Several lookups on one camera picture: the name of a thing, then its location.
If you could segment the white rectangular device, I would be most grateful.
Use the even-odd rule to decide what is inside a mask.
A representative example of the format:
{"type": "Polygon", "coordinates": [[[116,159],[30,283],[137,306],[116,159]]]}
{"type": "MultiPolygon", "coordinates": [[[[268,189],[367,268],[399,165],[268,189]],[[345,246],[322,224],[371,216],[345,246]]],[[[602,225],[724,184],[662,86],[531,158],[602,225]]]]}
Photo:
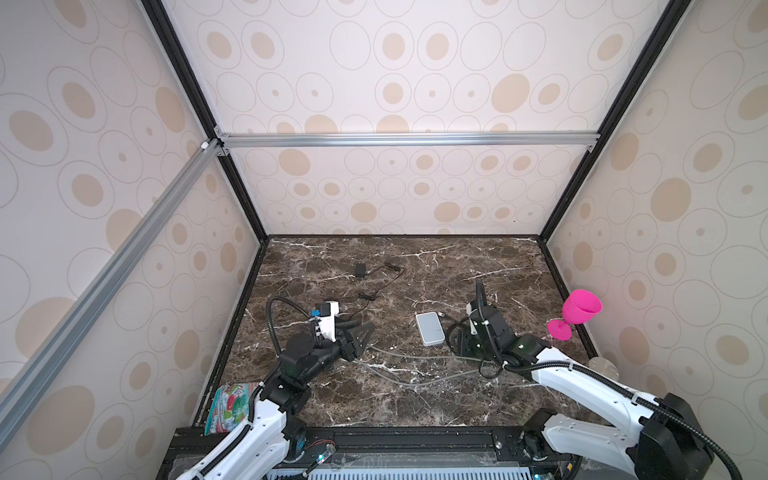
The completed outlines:
{"type": "Polygon", "coordinates": [[[419,313],[415,318],[424,346],[433,347],[444,344],[445,331],[437,312],[419,313]]]}

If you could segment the small black adapter with cable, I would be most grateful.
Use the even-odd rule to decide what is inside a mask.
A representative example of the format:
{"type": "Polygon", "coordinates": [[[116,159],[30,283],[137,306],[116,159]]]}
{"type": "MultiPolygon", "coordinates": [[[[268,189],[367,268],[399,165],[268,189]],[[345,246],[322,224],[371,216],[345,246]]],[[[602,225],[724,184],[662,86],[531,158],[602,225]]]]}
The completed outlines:
{"type": "Polygon", "coordinates": [[[365,279],[375,273],[384,272],[384,271],[393,272],[394,276],[392,278],[389,278],[383,285],[377,287],[372,293],[360,292],[358,294],[358,297],[360,299],[366,300],[368,302],[375,301],[378,298],[380,293],[382,293],[384,290],[386,290],[394,282],[396,282],[398,279],[400,279],[403,276],[403,274],[406,272],[406,268],[388,261],[384,262],[379,266],[374,267],[373,269],[368,269],[367,266],[362,262],[355,264],[353,269],[353,275],[356,279],[360,279],[360,280],[365,279]]]}

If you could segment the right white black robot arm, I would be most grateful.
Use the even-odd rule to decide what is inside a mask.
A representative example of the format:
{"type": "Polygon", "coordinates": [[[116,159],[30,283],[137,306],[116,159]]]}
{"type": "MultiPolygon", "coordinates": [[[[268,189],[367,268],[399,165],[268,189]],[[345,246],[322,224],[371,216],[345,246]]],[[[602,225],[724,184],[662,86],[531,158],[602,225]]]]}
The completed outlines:
{"type": "Polygon", "coordinates": [[[660,398],[625,386],[576,362],[546,340],[516,334],[494,306],[471,302],[467,314],[444,330],[452,353],[491,364],[551,388],[602,418],[572,419],[540,408],[523,426],[519,442],[531,461],[554,454],[595,460],[637,479],[702,479],[720,461],[733,479],[739,467],[706,435],[690,405],[672,393],[660,398]]]}

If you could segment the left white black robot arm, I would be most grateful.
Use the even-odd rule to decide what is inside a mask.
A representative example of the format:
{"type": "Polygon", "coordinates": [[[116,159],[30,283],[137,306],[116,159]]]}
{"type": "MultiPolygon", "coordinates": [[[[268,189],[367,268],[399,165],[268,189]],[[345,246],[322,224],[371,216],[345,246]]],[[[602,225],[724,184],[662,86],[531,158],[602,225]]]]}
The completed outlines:
{"type": "Polygon", "coordinates": [[[336,301],[309,311],[282,296],[268,298],[265,319],[277,363],[249,395],[242,421],[182,479],[263,479],[284,460],[303,454],[305,424],[297,414],[311,396],[310,382],[338,360],[361,359],[375,329],[352,317],[337,322],[338,311],[336,301]],[[301,314],[310,330],[281,345],[273,319],[276,302],[301,314]]]}

